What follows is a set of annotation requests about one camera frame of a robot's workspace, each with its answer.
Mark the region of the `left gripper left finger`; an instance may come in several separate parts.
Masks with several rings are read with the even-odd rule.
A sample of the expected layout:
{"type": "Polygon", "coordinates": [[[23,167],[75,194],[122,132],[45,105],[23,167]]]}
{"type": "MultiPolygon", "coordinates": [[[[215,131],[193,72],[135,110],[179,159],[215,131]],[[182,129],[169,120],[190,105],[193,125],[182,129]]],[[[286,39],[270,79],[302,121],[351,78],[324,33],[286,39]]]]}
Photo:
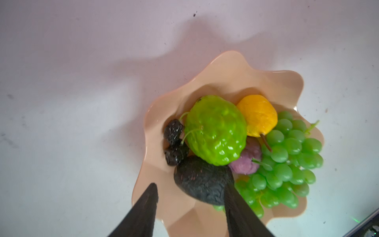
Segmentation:
{"type": "Polygon", "coordinates": [[[157,205],[158,187],[151,183],[120,224],[109,234],[110,237],[151,237],[153,236],[157,205]]]}

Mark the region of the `green fake grape bunch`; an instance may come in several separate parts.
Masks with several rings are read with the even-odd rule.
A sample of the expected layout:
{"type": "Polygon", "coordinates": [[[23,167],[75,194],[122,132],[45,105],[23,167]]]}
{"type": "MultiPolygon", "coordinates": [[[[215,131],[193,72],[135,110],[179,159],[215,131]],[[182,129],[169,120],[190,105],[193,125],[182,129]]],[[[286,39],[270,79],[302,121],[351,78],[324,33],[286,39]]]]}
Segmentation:
{"type": "Polygon", "coordinates": [[[316,182],[314,169],[321,168],[323,143],[311,136],[317,123],[306,122],[294,113],[278,113],[278,124],[270,131],[265,145],[259,142],[262,160],[256,173],[236,174],[235,188],[253,212],[263,218],[273,208],[298,209],[300,201],[316,182]]]}

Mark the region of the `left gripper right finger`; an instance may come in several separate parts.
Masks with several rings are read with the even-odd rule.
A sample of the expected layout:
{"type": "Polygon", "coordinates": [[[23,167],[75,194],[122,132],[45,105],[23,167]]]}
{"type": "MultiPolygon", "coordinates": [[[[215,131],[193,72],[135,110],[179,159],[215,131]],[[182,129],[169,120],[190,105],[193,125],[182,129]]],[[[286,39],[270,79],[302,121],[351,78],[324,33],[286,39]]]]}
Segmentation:
{"type": "Polygon", "coordinates": [[[225,186],[224,196],[230,237],[273,237],[234,185],[225,186]]]}

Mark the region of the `purple fake fig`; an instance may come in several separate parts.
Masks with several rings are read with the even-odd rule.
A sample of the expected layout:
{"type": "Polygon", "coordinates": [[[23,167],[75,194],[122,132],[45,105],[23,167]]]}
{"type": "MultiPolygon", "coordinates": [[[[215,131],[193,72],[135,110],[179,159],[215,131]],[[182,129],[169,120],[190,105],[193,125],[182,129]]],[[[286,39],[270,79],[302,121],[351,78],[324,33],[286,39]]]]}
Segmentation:
{"type": "Polygon", "coordinates": [[[253,159],[261,161],[261,145],[257,138],[247,137],[245,149],[241,152],[240,158],[229,164],[229,168],[236,174],[251,175],[257,172],[259,164],[253,159]]]}

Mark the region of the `pink wavy fruit bowl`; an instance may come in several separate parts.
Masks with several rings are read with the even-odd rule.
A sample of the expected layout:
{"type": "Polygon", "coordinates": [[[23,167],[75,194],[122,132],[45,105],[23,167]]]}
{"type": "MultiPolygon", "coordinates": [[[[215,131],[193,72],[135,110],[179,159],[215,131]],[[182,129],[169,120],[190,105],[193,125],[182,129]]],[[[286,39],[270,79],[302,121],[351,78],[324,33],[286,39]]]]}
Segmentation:
{"type": "Polygon", "coordinates": [[[296,105],[304,80],[294,71],[260,71],[251,68],[236,51],[227,51],[214,59],[184,86],[169,92],[148,109],[144,132],[146,152],[137,178],[132,202],[151,183],[157,184],[159,202],[156,218],[171,237],[226,237],[224,214],[210,205],[182,192],[174,182],[174,169],[165,161],[163,128],[168,120],[189,109],[195,101],[209,94],[237,102],[246,95],[262,93],[278,109],[289,110],[300,118],[296,105]]]}

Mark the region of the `black cherry pair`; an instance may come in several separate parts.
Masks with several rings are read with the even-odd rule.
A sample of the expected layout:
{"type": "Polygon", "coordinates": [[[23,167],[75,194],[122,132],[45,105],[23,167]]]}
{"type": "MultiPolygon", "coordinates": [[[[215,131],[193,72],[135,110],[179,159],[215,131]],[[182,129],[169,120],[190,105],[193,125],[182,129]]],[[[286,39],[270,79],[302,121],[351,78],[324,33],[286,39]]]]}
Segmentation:
{"type": "Polygon", "coordinates": [[[180,138],[184,126],[178,119],[171,120],[164,129],[163,136],[169,143],[169,147],[164,150],[165,159],[169,166],[177,166],[189,154],[189,147],[180,138]]]}

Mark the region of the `green bumpy custard apple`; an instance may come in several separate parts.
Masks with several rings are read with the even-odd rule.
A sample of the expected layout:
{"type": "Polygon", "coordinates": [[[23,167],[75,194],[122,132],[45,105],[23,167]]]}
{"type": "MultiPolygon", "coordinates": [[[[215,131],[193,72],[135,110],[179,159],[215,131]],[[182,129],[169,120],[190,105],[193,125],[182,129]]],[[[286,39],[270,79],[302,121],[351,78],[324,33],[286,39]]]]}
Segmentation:
{"type": "Polygon", "coordinates": [[[239,159],[245,149],[247,123],[233,103],[207,95],[187,112],[184,133],[196,156],[214,166],[227,166],[239,159]]]}

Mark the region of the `yellow fake pear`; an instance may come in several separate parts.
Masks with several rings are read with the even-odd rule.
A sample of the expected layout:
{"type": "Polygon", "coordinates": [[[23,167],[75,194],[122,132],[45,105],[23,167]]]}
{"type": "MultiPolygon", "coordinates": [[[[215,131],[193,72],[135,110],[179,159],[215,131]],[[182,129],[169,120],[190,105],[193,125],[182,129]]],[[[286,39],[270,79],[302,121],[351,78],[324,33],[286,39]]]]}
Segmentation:
{"type": "Polygon", "coordinates": [[[278,123],[277,111],[262,95],[246,96],[236,106],[246,120],[248,136],[267,135],[278,123]]]}

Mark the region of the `dark fake avocado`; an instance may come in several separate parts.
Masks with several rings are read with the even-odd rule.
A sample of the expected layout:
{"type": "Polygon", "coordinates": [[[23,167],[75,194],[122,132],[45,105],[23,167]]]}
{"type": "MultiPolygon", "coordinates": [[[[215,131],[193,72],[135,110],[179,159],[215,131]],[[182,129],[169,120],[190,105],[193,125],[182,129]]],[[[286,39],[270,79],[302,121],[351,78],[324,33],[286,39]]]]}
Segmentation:
{"type": "Polygon", "coordinates": [[[187,195],[216,206],[225,204],[225,187],[235,180],[228,166],[214,166],[189,156],[174,169],[175,184],[187,195]]]}

